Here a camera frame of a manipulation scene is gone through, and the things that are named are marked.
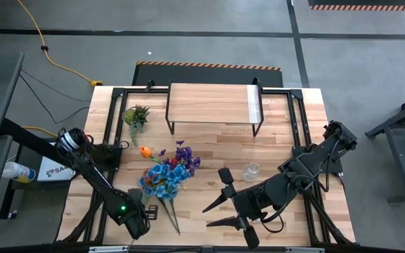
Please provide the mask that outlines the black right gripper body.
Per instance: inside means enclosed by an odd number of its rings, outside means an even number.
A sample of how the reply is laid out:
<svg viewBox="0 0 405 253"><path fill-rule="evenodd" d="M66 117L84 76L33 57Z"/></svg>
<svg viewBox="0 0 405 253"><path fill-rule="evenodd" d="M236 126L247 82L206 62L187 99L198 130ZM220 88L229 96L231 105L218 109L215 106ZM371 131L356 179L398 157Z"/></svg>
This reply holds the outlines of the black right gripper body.
<svg viewBox="0 0 405 253"><path fill-rule="evenodd" d="M257 203L257 198L251 189L236 191L233 186L233 177L228 168L224 167L218 171L221 181L226 185L221 190L221 193L232 195L231 200L237 212L237 218L240 221L245 241L249 249L254 249L259 246L259 238L255 229L249 224L248 219L261 218L263 212L260 210Z"/></svg>

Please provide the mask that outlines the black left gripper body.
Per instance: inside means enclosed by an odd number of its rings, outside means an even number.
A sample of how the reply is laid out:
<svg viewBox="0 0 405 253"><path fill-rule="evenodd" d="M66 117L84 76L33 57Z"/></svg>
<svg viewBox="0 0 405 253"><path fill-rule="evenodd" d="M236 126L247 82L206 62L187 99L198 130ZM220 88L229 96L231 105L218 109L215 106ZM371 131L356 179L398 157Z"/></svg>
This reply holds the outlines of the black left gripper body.
<svg viewBox="0 0 405 253"><path fill-rule="evenodd" d="M137 240L150 230L148 213L141 203L136 203L133 212L127 219L127 228L130 236Z"/></svg>

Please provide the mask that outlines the blue artificial flower bunch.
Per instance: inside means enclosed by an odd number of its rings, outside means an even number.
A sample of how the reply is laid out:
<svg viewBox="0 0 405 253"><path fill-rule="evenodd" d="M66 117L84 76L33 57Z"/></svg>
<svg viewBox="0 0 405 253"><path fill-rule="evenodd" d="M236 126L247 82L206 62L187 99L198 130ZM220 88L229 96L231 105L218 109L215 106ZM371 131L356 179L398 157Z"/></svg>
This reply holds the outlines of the blue artificial flower bunch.
<svg viewBox="0 0 405 253"><path fill-rule="evenodd" d="M156 164L145 170L143 174L153 178L155 187L154 197L157 198L174 229L180 235L181 232L176 217L174 198L179 192L181 183L190 178L190 176L185 172L183 167L179 166L171 169L170 166L166 164Z"/></svg>

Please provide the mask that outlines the cut crystal glass vase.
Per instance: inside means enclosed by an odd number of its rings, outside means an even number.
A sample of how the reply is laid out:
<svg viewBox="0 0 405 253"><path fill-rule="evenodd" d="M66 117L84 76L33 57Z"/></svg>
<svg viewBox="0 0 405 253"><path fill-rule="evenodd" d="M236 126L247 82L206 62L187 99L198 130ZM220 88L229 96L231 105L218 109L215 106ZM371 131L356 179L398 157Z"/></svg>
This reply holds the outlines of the cut crystal glass vase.
<svg viewBox="0 0 405 253"><path fill-rule="evenodd" d="M259 165L254 162L250 162L242 171L242 177L245 181L255 181L259 177Z"/></svg>

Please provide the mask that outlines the purple artificial flower bunch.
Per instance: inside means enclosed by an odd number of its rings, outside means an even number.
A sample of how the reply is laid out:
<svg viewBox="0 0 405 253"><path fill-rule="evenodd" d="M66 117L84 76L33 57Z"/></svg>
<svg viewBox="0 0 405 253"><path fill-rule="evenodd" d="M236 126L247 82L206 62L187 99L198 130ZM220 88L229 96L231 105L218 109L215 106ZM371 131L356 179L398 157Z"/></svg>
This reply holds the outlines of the purple artificial flower bunch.
<svg viewBox="0 0 405 253"><path fill-rule="evenodd" d="M160 161L162 164L169 165L171 169L181 166L190 177L193 177L196 169L200 168L201 159L194 157L191 147L185 147L184 143L185 141L176 141L177 147L174 157Z"/></svg>

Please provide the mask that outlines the silver light strip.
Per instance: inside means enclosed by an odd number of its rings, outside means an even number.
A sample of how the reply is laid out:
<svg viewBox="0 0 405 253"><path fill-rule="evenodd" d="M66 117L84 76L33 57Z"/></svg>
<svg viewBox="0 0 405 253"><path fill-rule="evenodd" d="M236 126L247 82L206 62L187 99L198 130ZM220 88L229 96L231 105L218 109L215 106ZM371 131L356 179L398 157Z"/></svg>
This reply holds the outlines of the silver light strip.
<svg viewBox="0 0 405 253"><path fill-rule="evenodd" d="M316 247L286 247L285 253L326 253L325 249Z"/></svg>
<svg viewBox="0 0 405 253"><path fill-rule="evenodd" d="M88 253L128 253L130 247L126 245L90 247Z"/></svg>

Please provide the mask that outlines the green artificial succulent plant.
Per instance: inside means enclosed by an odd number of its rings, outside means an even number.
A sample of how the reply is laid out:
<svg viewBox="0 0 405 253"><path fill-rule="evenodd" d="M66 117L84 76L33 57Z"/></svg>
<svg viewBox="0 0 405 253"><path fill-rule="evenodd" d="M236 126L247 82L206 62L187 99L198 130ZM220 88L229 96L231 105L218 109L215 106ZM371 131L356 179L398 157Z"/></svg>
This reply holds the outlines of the green artificial succulent plant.
<svg viewBox="0 0 405 253"><path fill-rule="evenodd" d="M122 113L123 121L129 125L129 136L134 146L138 145L137 136L143 133L143 126L148 122L149 109L135 105Z"/></svg>

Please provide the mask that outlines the white printed box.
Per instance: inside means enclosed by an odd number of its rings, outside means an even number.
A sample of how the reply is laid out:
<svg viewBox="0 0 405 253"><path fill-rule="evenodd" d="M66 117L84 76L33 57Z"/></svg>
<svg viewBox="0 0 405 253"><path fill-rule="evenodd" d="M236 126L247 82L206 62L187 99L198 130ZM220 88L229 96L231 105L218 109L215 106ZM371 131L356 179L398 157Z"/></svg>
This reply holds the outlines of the white printed box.
<svg viewBox="0 0 405 253"><path fill-rule="evenodd" d="M75 171L47 157L42 157L37 180L40 182L69 181Z"/></svg>

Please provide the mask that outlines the white spray bottle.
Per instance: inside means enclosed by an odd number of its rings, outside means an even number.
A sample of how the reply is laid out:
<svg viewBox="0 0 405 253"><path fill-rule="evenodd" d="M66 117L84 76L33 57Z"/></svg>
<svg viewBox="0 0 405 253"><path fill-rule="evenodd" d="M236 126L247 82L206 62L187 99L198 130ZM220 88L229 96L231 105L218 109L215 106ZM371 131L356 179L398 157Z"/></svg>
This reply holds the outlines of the white spray bottle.
<svg viewBox="0 0 405 253"><path fill-rule="evenodd" d="M1 176L19 183L30 183L35 179L36 171L16 162L7 162Z"/></svg>

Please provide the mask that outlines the black hazard-striped floor mat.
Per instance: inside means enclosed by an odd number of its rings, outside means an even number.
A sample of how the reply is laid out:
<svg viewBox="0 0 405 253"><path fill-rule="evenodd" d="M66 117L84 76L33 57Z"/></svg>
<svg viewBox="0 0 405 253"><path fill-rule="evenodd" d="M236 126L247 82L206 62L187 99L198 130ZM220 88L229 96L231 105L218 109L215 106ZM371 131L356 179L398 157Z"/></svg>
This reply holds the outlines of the black hazard-striped floor mat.
<svg viewBox="0 0 405 253"><path fill-rule="evenodd" d="M166 86L171 82L251 84L255 77L259 79L262 86L283 87L283 74L279 67L147 60L136 63L131 84L145 86L150 80L157 86Z"/></svg>
<svg viewBox="0 0 405 253"><path fill-rule="evenodd" d="M307 0L315 11L405 11L405 0Z"/></svg>

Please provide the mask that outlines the wooden shelf with black frame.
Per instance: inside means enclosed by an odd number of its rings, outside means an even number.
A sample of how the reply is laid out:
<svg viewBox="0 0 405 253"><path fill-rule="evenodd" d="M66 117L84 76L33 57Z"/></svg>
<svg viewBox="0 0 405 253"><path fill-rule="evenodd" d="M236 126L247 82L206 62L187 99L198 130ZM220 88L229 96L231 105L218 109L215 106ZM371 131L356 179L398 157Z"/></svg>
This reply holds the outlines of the wooden shelf with black frame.
<svg viewBox="0 0 405 253"><path fill-rule="evenodd" d="M175 123L250 124L256 136L264 122L262 84L253 78L251 84L169 85L165 120L174 134Z"/></svg>

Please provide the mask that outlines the black aluminium rig frame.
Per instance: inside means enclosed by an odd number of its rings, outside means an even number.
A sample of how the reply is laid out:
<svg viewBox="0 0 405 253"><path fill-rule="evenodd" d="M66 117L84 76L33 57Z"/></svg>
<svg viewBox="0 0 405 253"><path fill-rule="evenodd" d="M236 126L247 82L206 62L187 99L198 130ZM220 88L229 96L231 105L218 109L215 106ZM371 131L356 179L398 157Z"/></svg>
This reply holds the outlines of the black aluminium rig frame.
<svg viewBox="0 0 405 253"><path fill-rule="evenodd" d="M191 147L193 156L200 157L201 163L195 176L181 183L174 198L181 234L176 232L161 207L157 219L150 223L149 232L135 240L125 226L117 225L108 216L101 205L84 232L72 241L126 245L130 252L151 252L171 246L188 251L208 246L245 249L248 246L242 231L230 226L207 227L211 221L236 215L231 200L203 213L225 187L218 170L223 167L230 169L236 190L254 186L278 174L278 167L297 152L297 146L322 143L324 126L330 123L318 89L262 87L264 122L256 136L252 135L250 124L178 122L174 124L174 134L171 134L165 120L169 85L96 87L84 131L97 144L123 145L119 167L108 172L106 178L125 192L131 188L141 189L139 179L145 170L157 164L141 156L141 146L150 148L153 156L161 160L174 157L176 141L185 141L184 146ZM129 125L122 119L122 113L135 105L150 108L143 133L137 136L137 146L129 136ZM251 182L242 177L243 169L250 162L259 165L259 177ZM345 211L346 201L340 184L334 183L332 188L331 194L318 186L312 186L310 191L324 209L322 202L326 201L334 210ZM61 242L66 241L84 218L96 196L97 193L81 176L71 182L59 229ZM265 226L260 220L249 221L249 224L258 235L257 248L314 245L317 230L327 228L309 199L301 194L286 207L280 218Z"/></svg>

